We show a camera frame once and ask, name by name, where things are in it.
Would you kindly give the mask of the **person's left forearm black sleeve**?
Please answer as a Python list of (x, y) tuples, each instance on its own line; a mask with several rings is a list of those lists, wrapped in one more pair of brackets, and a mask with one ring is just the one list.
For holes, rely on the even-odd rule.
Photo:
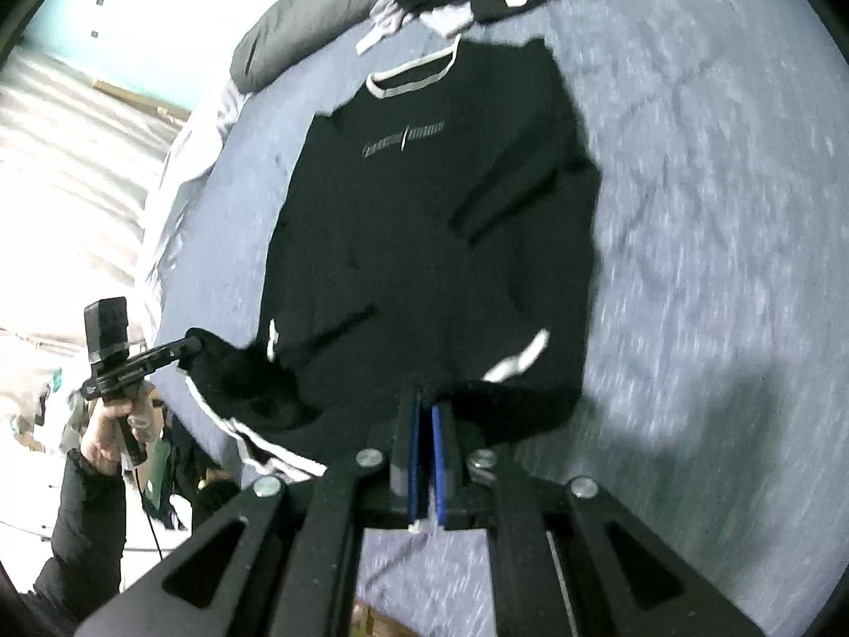
[(22, 595), (49, 635), (72, 635), (118, 595), (127, 538), (125, 485), (98, 472), (81, 453), (67, 453), (52, 555)]

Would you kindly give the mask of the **person's left hand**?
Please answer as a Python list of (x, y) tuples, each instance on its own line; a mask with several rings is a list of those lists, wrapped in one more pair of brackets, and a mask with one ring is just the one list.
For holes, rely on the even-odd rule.
[(88, 427), (81, 437), (79, 452), (101, 475), (114, 476), (119, 472), (123, 453), (127, 450), (119, 420), (125, 418), (132, 437), (138, 443), (154, 443), (161, 433), (161, 418), (157, 416), (154, 400), (158, 397), (154, 385), (144, 381), (134, 398), (98, 400), (93, 403)]

